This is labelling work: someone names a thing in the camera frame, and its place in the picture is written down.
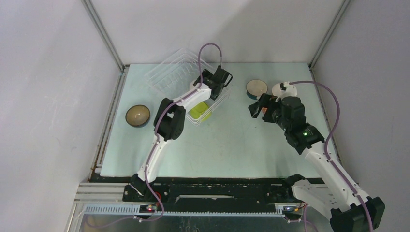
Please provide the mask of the teal blue bowl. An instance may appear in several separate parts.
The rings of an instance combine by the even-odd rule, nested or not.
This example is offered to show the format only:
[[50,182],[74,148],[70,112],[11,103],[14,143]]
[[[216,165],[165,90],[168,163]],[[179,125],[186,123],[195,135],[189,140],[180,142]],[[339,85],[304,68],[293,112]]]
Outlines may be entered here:
[[246,84],[246,95],[253,100],[258,100],[267,91],[268,85],[262,80],[254,79]]

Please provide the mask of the white bowl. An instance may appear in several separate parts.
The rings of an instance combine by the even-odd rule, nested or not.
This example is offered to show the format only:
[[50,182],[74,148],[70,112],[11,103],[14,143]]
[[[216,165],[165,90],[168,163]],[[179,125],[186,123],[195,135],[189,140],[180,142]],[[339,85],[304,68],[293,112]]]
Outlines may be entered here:
[[189,85],[189,93],[195,93],[200,90],[200,81],[193,80]]

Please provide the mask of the green bowl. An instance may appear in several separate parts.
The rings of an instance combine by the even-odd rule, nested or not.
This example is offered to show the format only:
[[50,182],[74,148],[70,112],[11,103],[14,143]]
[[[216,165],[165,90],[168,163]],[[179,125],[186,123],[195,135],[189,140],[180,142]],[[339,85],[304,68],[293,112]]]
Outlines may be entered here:
[[193,119],[199,119],[201,118],[201,122],[207,120],[212,113],[209,112],[208,114],[206,114],[206,116],[203,117],[203,115],[205,115],[205,112],[209,109],[209,106],[203,101],[200,104],[196,105],[195,107],[193,107],[190,111],[189,111],[189,115],[193,118]]

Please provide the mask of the dark bowl beige inside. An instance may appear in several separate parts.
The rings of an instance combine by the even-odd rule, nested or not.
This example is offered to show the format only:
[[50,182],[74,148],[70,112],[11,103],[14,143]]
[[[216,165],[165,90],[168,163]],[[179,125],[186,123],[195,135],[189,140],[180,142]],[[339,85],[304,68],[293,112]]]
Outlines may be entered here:
[[150,110],[145,105],[134,105],[125,114],[126,122],[132,127],[143,127],[150,120]]

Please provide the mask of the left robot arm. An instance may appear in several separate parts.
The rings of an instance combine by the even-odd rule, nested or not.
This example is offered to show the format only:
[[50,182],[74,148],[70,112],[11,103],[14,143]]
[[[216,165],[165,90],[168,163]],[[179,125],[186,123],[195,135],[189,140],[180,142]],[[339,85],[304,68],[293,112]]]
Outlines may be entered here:
[[155,181],[158,169],[168,143],[176,140],[183,132],[186,113],[198,104],[209,99],[216,100],[226,88],[233,76],[221,65],[214,73],[204,69],[193,81],[190,90],[173,100],[164,98],[159,106],[154,120],[154,139],[145,163],[133,176],[130,186],[134,195],[141,201],[148,201],[157,194],[151,183]]

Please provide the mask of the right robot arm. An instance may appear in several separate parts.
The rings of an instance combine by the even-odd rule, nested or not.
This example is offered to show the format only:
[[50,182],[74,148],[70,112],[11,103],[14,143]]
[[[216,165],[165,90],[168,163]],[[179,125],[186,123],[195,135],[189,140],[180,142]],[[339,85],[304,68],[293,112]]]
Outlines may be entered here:
[[279,99],[262,94],[248,106],[252,118],[262,110],[264,122],[277,124],[287,143],[309,162],[326,184],[320,189],[300,174],[286,178],[281,189],[287,202],[301,200],[326,217],[335,232],[372,232],[380,225],[385,204],[380,197],[370,197],[331,158],[325,139],[318,129],[306,122],[305,107],[299,97]]

